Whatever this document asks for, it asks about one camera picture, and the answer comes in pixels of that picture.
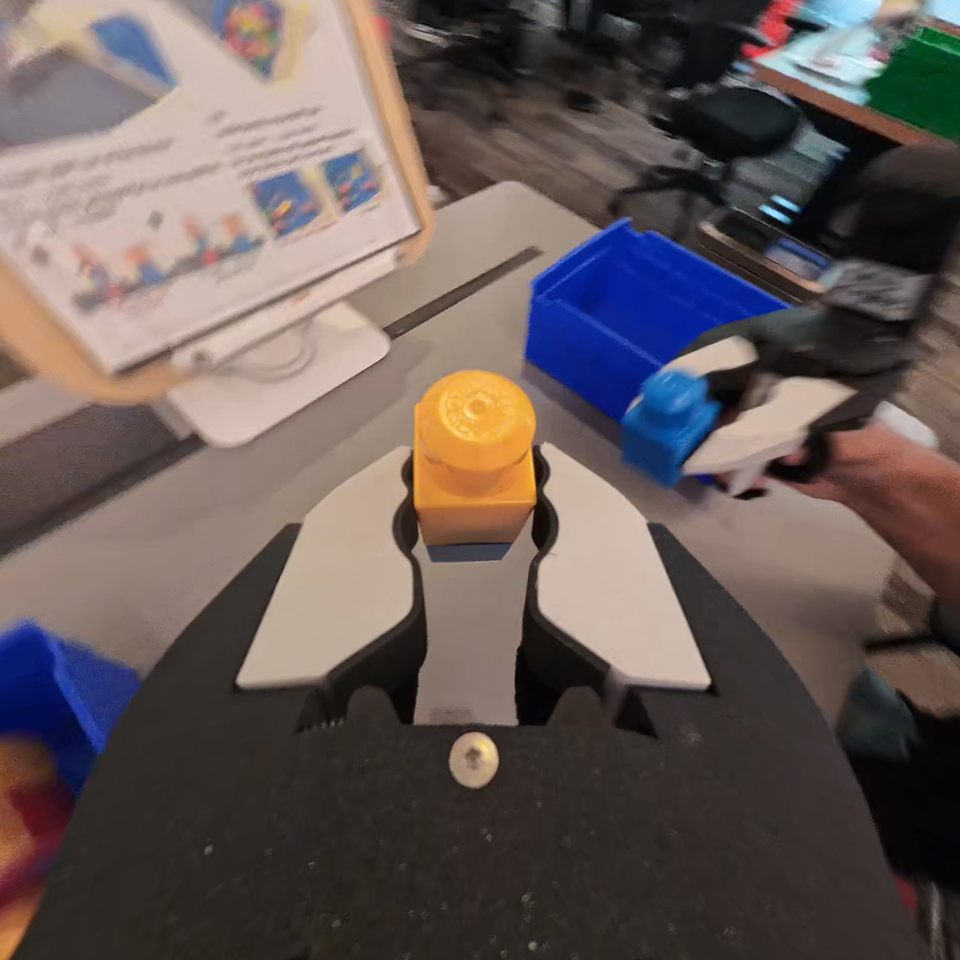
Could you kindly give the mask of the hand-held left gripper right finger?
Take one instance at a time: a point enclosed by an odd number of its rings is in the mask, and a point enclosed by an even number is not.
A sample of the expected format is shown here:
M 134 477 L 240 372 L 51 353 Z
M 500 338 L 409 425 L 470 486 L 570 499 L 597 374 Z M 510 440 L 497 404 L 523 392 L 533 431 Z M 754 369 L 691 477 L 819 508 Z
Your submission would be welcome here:
M 533 453 L 518 722 L 548 723 L 577 688 L 592 690 L 613 724 L 649 723 L 642 690 L 708 692 L 713 679 L 646 517 L 557 445 Z

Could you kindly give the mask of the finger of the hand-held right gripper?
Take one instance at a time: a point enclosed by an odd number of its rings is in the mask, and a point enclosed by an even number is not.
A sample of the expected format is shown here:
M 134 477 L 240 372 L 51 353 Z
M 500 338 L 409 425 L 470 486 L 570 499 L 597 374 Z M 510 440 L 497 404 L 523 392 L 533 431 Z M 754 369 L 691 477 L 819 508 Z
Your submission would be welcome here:
M 718 477 L 730 497 L 757 489 L 772 462 L 797 453 L 810 427 L 856 394 L 830 379 L 778 380 L 759 405 L 713 429 L 684 461 L 680 475 Z
M 658 387 L 674 392 L 745 392 L 759 362 L 754 344 L 733 336 L 679 355 L 658 372 Z

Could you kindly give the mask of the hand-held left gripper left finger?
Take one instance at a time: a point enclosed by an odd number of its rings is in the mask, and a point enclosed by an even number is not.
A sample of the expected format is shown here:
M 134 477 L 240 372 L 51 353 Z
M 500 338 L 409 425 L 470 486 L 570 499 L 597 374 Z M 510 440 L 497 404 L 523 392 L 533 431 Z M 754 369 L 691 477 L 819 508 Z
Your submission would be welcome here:
M 306 513 L 236 687 L 311 688 L 321 724 L 346 717 L 356 691 L 377 688 L 412 724 L 427 653 L 418 538 L 412 449 L 398 446 Z

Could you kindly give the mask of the blue mega block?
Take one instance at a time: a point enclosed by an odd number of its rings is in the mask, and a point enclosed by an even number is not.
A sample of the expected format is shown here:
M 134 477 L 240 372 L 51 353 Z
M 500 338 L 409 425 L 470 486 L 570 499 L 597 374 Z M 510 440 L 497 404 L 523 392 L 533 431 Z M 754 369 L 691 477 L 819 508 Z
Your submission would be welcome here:
M 624 462 L 660 487 L 674 489 L 721 410 L 704 376 L 673 368 L 658 371 L 621 418 Z
M 427 545 L 432 563 L 486 563 L 503 560 L 511 550 L 508 542 L 476 542 Z

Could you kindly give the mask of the blue plastic bin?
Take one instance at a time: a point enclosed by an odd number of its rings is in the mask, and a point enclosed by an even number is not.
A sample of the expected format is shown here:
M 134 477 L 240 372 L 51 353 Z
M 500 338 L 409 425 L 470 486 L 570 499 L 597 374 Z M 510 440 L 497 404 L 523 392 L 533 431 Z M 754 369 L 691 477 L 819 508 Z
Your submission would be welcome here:
M 134 668 L 35 621 L 2 632 L 1 734 L 42 742 L 75 797 L 140 687 Z
M 644 382 L 701 335 L 786 306 L 623 219 L 533 280 L 524 355 L 619 421 Z

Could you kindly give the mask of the yellow mega block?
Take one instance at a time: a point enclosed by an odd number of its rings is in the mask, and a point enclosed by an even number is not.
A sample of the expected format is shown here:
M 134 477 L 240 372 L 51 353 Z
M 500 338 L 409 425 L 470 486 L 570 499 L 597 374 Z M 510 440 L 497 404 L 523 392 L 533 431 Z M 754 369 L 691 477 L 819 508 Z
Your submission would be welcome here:
M 537 504 L 532 401 L 507 377 L 465 369 L 414 406 L 413 497 L 428 547 L 511 545 Z

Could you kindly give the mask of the person's right hand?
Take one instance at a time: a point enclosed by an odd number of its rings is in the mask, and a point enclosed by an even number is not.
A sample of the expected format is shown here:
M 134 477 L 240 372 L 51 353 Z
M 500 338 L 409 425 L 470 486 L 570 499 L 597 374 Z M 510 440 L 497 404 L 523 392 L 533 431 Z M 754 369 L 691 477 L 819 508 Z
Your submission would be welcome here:
M 957 546 L 959 466 L 878 424 L 830 434 L 826 468 L 790 487 L 852 510 L 891 546 Z

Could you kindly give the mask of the wooden work table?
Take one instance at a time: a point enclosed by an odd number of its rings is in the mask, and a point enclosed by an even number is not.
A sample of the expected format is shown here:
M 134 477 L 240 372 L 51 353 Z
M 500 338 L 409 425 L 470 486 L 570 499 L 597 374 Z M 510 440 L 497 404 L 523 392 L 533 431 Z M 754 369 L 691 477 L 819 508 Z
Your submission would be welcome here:
M 808 107 L 836 117 L 857 127 L 889 140 L 900 146 L 915 146 L 927 143 L 940 145 L 952 144 L 929 130 L 910 126 L 903 121 L 878 112 L 864 103 L 851 100 L 847 96 L 834 94 L 822 89 L 803 78 L 791 76 L 760 59 L 751 65 L 753 76 L 762 84 L 773 88 Z

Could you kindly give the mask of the black office chair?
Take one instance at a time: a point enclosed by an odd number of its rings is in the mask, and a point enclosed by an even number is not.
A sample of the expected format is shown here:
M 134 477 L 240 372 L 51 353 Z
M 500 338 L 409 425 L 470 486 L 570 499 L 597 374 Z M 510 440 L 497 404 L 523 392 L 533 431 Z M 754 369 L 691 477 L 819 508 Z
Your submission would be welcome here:
M 649 105 L 646 120 L 692 150 L 698 162 L 647 168 L 635 183 L 611 196 L 606 210 L 618 218 L 632 198 L 678 193 L 671 236 L 683 239 L 690 230 L 696 200 L 706 201 L 715 210 L 725 209 L 738 162 L 774 156 L 791 142 L 805 118 L 795 103 L 776 91 L 734 84 L 699 92 L 668 91 Z

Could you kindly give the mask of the green plastic bin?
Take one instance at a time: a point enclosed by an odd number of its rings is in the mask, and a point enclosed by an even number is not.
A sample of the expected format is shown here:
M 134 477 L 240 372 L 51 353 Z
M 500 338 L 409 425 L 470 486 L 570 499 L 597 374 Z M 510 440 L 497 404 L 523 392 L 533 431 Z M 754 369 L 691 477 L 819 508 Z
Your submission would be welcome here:
M 917 28 L 897 44 L 867 91 L 871 109 L 906 123 L 929 122 L 929 130 L 958 123 L 958 34 Z

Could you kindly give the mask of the person's torso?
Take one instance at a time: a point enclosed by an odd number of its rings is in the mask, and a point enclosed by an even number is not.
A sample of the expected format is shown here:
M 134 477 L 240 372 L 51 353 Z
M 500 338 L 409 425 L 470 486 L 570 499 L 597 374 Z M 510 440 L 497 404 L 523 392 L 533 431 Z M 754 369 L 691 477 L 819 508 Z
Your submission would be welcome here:
M 905 878 L 959 890 L 959 719 L 920 709 L 862 668 L 835 733 L 885 857 Z

